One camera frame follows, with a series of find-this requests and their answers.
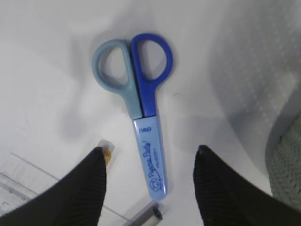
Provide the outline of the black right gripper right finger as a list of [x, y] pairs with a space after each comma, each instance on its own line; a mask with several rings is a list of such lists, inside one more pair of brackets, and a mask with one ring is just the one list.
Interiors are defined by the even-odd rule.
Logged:
[[193, 182], [205, 226], [299, 226], [301, 213], [254, 186], [206, 145], [198, 147]]

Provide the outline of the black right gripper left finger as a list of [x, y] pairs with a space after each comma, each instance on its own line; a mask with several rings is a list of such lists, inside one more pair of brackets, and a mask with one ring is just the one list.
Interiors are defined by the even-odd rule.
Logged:
[[94, 148], [47, 191], [0, 218], [2, 226], [96, 226], [106, 194], [106, 164]]

